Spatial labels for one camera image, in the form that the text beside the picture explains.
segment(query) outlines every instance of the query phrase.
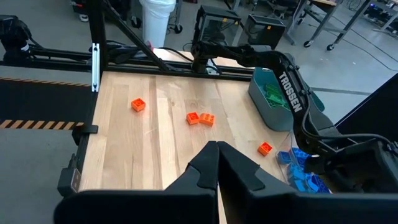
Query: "wooden table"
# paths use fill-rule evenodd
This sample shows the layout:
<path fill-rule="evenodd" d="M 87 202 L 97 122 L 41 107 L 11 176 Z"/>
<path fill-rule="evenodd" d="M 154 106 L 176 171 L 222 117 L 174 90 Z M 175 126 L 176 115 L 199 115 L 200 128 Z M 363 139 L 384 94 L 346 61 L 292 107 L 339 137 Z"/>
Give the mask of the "wooden table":
<path fill-rule="evenodd" d="M 164 60 L 183 61 L 165 50 L 155 53 Z M 225 58 L 215 62 L 239 66 Z M 266 127 L 248 86 L 248 82 L 104 72 L 93 118 L 99 131 L 88 142 L 80 191 L 164 189 L 214 140 L 228 142 L 283 180 L 275 154 L 288 133 Z M 146 102 L 144 111 L 131 109 L 136 98 Z M 185 117 L 192 111 L 215 114 L 216 123 L 212 128 L 189 126 Z M 266 157 L 257 152 L 264 141 L 275 148 Z"/>

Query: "orange and black hazard stripe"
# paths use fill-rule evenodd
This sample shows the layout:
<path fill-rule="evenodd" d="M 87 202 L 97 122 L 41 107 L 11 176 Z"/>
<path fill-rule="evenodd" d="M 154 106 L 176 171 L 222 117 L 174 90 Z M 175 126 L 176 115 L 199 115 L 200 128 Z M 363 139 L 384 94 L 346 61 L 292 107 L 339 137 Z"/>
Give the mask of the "orange and black hazard stripe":
<path fill-rule="evenodd" d="M 83 122 L 74 121 L 31 121 L 0 119 L 0 129 L 51 129 L 72 130 L 75 126 L 83 125 Z"/>
<path fill-rule="evenodd" d="M 90 86 L 89 84 L 82 84 L 82 83 L 43 81 L 43 80 L 32 80 L 32 79 L 22 79 L 22 78 L 4 78 L 4 77 L 0 77 L 0 80 L 15 81 L 15 82 L 29 82 L 29 83 L 45 83 L 45 84 L 52 84 L 52 85 Z"/>

